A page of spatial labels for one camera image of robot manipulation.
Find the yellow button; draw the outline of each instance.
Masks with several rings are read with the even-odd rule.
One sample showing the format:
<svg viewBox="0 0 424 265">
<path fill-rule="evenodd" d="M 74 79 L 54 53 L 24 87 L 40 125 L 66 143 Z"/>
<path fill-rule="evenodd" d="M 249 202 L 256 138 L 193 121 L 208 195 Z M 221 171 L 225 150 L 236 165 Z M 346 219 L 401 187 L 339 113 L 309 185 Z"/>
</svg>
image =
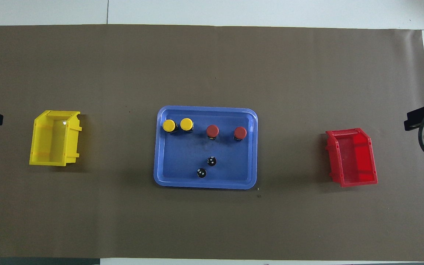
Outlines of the yellow button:
<svg viewBox="0 0 424 265">
<path fill-rule="evenodd" d="M 163 130 L 171 133 L 172 131 L 174 131 L 176 128 L 176 122 L 174 122 L 173 120 L 165 120 L 165 122 L 163 122 Z"/>
<path fill-rule="evenodd" d="M 181 121 L 181 129 L 183 129 L 184 131 L 190 131 L 192 129 L 193 123 L 192 123 L 192 119 L 189 118 L 184 118 Z"/>
</svg>

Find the red container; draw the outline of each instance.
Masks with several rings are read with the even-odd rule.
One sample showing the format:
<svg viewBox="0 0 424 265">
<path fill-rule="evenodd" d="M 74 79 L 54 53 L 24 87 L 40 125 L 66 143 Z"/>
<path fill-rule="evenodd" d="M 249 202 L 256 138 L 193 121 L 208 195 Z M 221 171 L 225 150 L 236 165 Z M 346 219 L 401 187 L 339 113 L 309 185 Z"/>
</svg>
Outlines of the red container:
<svg viewBox="0 0 424 265">
<path fill-rule="evenodd" d="M 334 182 L 342 187 L 377 184 L 371 138 L 361 128 L 326 131 Z"/>
</svg>

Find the yellow bin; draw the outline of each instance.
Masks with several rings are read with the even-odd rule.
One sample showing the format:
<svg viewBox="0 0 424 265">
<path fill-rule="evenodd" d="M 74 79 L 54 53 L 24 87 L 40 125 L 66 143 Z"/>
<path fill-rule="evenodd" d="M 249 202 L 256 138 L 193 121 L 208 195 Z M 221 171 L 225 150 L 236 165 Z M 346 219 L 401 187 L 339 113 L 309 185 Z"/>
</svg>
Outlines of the yellow bin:
<svg viewBox="0 0 424 265">
<path fill-rule="evenodd" d="M 46 110 L 34 121 L 30 165 L 66 166 L 80 155 L 78 133 L 79 111 Z"/>
</svg>

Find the white table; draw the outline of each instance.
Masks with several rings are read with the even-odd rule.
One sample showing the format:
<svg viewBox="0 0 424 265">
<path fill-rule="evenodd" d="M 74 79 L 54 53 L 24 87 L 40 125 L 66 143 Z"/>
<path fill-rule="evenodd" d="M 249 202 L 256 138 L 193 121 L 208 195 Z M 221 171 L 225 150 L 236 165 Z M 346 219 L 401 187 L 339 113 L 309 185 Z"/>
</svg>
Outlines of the white table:
<svg viewBox="0 0 424 265">
<path fill-rule="evenodd" d="M 0 25 L 72 24 L 419 29 L 423 30 L 424 42 L 424 0 L 0 0 Z M 368 262 L 101 259 L 103 265 L 136 263 L 276 265 Z"/>
</svg>

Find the red button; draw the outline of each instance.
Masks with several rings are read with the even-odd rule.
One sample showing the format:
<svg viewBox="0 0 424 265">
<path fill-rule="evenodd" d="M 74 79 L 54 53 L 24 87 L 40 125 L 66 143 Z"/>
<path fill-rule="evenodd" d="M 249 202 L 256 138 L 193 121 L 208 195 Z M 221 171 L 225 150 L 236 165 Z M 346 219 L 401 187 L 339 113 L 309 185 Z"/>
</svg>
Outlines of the red button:
<svg viewBox="0 0 424 265">
<path fill-rule="evenodd" d="M 235 129 L 234 137 L 238 140 L 244 139 L 246 137 L 246 129 L 241 126 L 237 127 L 237 129 Z"/>
<path fill-rule="evenodd" d="M 207 136 L 209 136 L 210 138 L 215 138 L 219 135 L 219 128 L 217 127 L 217 125 L 209 125 L 209 127 L 207 127 Z"/>
</svg>

